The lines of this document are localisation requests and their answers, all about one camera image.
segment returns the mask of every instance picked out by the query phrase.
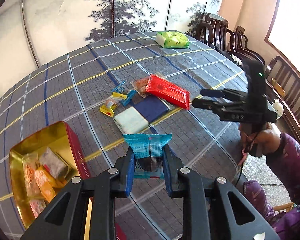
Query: painted tree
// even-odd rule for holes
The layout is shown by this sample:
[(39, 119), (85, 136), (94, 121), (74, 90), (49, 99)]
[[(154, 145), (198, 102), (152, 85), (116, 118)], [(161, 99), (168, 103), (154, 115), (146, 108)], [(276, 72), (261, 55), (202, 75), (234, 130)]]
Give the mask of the painted tree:
[(152, 18), (159, 13), (158, 10), (150, 6), (148, 0), (114, 0), (114, 17), (112, 17), (111, 0), (96, 0), (99, 10), (93, 11), (89, 17), (93, 17), (95, 22), (102, 21), (100, 28), (94, 28), (85, 40), (99, 41), (111, 38), (112, 18), (114, 18), (115, 36), (127, 35), (129, 33), (151, 31), (157, 21), (150, 22), (145, 18), (144, 10), (147, 10)]
[(210, 5), (211, 5), (211, 6), (217, 5), (217, 6), (218, 6), (219, 3), (220, 3), (220, 0), (212, 0), (211, 3), (210, 3)]
[(157, 24), (157, 21), (150, 22), (148, 19), (145, 19), (146, 14), (144, 10), (147, 10), (150, 13), (150, 18), (153, 18), (157, 13), (154, 7), (150, 6), (148, 0), (129, 0), (127, 2), (129, 9), (132, 10), (133, 14), (136, 15), (138, 21), (134, 24), (137, 26), (139, 32), (149, 32), (151, 27), (154, 27)]
[(196, 2), (192, 4), (190, 8), (187, 8), (186, 13), (193, 13), (190, 17), (191, 22), (188, 24), (188, 27), (190, 27), (189, 31), (186, 32), (191, 37), (195, 37), (195, 30), (197, 28), (197, 25), (201, 22), (204, 22), (204, 17), (207, 13), (204, 12), (206, 5), (201, 4), (199, 2)]

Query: blue package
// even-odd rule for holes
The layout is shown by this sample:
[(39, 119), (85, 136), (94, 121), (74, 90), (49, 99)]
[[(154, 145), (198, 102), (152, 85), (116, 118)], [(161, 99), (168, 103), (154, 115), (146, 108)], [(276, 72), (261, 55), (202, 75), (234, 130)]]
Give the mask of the blue package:
[(150, 95), (139, 103), (134, 108), (148, 121), (152, 123), (160, 116), (169, 111), (169, 108), (156, 96)]
[(163, 179), (162, 147), (171, 140), (172, 134), (124, 134), (123, 138), (136, 158), (134, 178)]
[(111, 90), (111, 92), (116, 92), (116, 93), (123, 94), (123, 95), (127, 96), (126, 99), (121, 100), (121, 104), (123, 106), (127, 106), (128, 103), (130, 102), (131, 98), (137, 93), (135, 90), (129, 90), (129, 89), (127, 89), (124, 86), (125, 83), (126, 82), (123, 81), (117, 87), (115, 87), (114, 89)]

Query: yellow snack wrapper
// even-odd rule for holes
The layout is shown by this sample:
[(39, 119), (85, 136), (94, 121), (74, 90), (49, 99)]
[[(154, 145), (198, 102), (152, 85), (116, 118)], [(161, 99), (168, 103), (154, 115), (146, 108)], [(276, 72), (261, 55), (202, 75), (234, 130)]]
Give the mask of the yellow snack wrapper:
[(188, 49), (189, 39), (183, 33), (162, 31), (157, 32), (155, 42), (163, 48)]
[(120, 93), (113, 92), (112, 96), (108, 97), (105, 104), (100, 107), (99, 111), (110, 117), (114, 117), (114, 109), (117, 108), (118, 103), (123, 99), (127, 99), (127, 96)]

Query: plastic wrapper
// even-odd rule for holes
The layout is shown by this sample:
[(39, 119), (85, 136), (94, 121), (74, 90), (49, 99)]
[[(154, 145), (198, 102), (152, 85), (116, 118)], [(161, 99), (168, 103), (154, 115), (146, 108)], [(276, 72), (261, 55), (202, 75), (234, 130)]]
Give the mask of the plastic wrapper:
[(163, 179), (162, 147), (171, 140), (172, 134), (124, 134), (123, 138), (136, 159), (134, 177)]
[(134, 80), (131, 82), (131, 85), (133, 88), (138, 92), (139, 95), (141, 95), (143, 98), (145, 98), (148, 94), (146, 92), (146, 86), (148, 84), (149, 77), (141, 78), (138, 80)]
[(117, 114), (113, 120), (123, 134), (138, 133), (149, 127), (148, 121), (132, 106)]
[(71, 167), (49, 147), (40, 156), (39, 162), (55, 179), (64, 179), (71, 171)]
[(43, 199), (33, 199), (30, 200), (29, 203), (35, 218), (37, 218), (46, 207), (46, 203)]
[(137, 93), (135, 90), (131, 90), (128, 89), (124, 84), (126, 82), (123, 81), (121, 84), (119, 84), (116, 88), (112, 89), (111, 92), (116, 92), (119, 93), (121, 95), (126, 95), (127, 98), (126, 99), (122, 99), (121, 100), (121, 104), (123, 106), (127, 106), (128, 103), (130, 102), (130, 100), (132, 99), (132, 97)]
[(34, 179), (34, 172), (39, 166), (38, 154), (30, 153), (23, 156), (22, 165), (28, 198), (42, 198), (40, 189)]
[(105, 101), (104, 105), (102, 105), (99, 111), (103, 114), (106, 114), (110, 117), (114, 116), (114, 110), (117, 108), (119, 102), (121, 100), (127, 99), (126, 95), (122, 95), (117, 92), (112, 92), (112, 96), (109, 96)]
[(189, 39), (180, 32), (157, 32), (155, 42), (163, 48), (188, 49)]
[(50, 202), (57, 195), (53, 188), (63, 188), (65, 185), (64, 183), (52, 177), (43, 166), (40, 166), (34, 172), (34, 178), (40, 188), (42, 196), (48, 202)]
[(146, 91), (159, 98), (167, 100), (171, 104), (190, 109), (189, 91), (178, 87), (177, 85), (162, 79), (156, 75), (151, 75), (146, 86)]

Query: food packaging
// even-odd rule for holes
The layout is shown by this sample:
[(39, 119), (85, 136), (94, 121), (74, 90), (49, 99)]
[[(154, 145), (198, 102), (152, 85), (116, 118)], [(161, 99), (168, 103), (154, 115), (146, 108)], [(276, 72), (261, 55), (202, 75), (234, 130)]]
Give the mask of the food packaging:
[(39, 162), (55, 179), (64, 179), (71, 171), (71, 167), (49, 147), (40, 156)]
[(169, 111), (167, 104), (154, 95), (149, 95), (143, 101), (135, 104), (134, 108), (148, 123), (154, 122)]
[(40, 189), (34, 179), (34, 172), (39, 166), (38, 154), (24, 155), (22, 157), (22, 166), (28, 198), (42, 198)]
[(180, 32), (157, 32), (155, 42), (163, 48), (188, 49), (189, 39)]
[(167, 100), (181, 108), (190, 109), (189, 91), (178, 87), (177, 85), (151, 74), (146, 86), (146, 92), (151, 93), (159, 98)]
[(42, 196), (48, 202), (50, 202), (57, 195), (53, 188), (63, 188), (65, 185), (52, 177), (43, 166), (40, 166), (34, 172), (34, 178), (40, 188)]
[(146, 86), (148, 84), (149, 77), (141, 78), (131, 82), (133, 88), (138, 92), (140, 96), (145, 98), (148, 94), (146, 92)]
[(43, 199), (33, 199), (29, 201), (34, 217), (37, 218), (46, 207)]
[(106, 100), (106, 102), (104, 103), (104, 105), (102, 105), (99, 109), (99, 111), (103, 114), (106, 114), (110, 117), (114, 116), (114, 109), (117, 108), (118, 103), (121, 100), (125, 100), (127, 99), (126, 95), (117, 93), (117, 92), (112, 92), (112, 96), (109, 96)]
[(134, 178), (163, 179), (162, 147), (171, 140), (172, 134), (124, 134), (123, 138), (136, 158)]
[(116, 88), (112, 89), (111, 92), (116, 92), (119, 93), (121, 95), (126, 95), (127, 98), (126, 99), (122, 99), (121, 100), (121, 104), (123, 106), (127, 106), (128, 103), (130, 102), (130, 100), (132, 99), (132, 97), (137, 93), (137, 91), (135, 90), (131, 90), (128, 89), (124, 84), (126, 82), (123, 81), (122, 83), (120, 83)]
[(286, 96), (286, 92), (284, 89), (277, 83), (277, 81), (274, 78), (271, 78), (271, 85), (274, 87), (274, 89), (278, 92), (278, 94), (284, 98)]
[(149, 127), (148, 121), (133, 107), (114, 117), (114, 123), (122, 133), (138, 133)]

